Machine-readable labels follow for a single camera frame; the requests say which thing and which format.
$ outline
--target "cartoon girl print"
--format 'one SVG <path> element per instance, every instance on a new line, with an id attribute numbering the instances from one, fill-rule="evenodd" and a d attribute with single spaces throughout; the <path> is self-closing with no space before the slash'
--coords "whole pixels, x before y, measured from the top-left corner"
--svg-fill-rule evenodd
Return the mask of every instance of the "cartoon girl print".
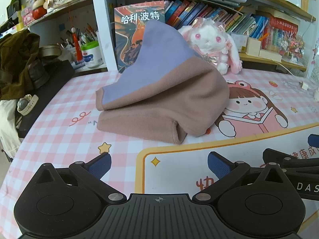
<path id="1" fill-rule="evenodd" d="M 246 137 L 287 128 L 287 117 L 260 90 L 244 81 L 228 83 L 229 105 L 215 121 L 228 137 Z"/>

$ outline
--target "olive green jacket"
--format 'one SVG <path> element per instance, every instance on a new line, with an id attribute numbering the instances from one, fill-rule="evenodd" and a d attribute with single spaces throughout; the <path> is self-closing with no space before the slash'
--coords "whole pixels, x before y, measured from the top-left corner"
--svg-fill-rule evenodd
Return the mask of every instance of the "olive green jacket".
<path id="1" fill-rule="evenodd" d="M 36 59 L 39 42 L 27 29 L 0 39 L 0 100 L 19 99 L 33 90 L 27 66 Z"/>

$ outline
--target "folded fleece blanket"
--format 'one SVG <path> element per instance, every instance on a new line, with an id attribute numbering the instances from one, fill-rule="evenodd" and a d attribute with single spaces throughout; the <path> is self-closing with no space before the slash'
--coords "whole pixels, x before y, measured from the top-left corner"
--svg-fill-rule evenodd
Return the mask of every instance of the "folded fleece blanket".
<path id="1" fill-rule="evenodd" d="M 177 30 L 150 20 L 136 62 L 116 83 L 96 91 L 96 108 L 103 111 L 97 128 L 181 144 L 187 134 L 205 134 L 228 98 L 217 69 L 199 58 Z"/>

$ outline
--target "white plush bunny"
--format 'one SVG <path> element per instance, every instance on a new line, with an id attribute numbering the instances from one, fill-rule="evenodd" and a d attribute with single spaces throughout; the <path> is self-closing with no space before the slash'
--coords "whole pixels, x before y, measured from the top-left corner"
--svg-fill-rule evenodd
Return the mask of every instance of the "white plush bunny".
<path id="1" fill-rule="evenodd" d="M 238 74 L 242 61 L 234 40 L 224 31 L 223 24 L 212 19 L 198 17 L 192 26 L 180 28 L 184 39 L 206 61 L 214 65 L 221 74 L 226 74 L 230 66 L 232 73 Z"/>

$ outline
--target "crosshair logo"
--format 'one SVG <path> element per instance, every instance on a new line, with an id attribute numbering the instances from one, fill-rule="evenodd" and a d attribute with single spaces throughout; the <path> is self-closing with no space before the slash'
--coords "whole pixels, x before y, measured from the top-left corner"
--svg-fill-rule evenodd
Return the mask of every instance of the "crosshair logo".
<path id="1" fill-rule="evenodd" d="M 157 202 L 162 202 L 162 201 L 165 200 L 165 199 L 163 199 L 163 198 L 161 198 L 161 197 L 157 197 L 157 198 L 154 199 L 154 200 L 156 200 Z"/>

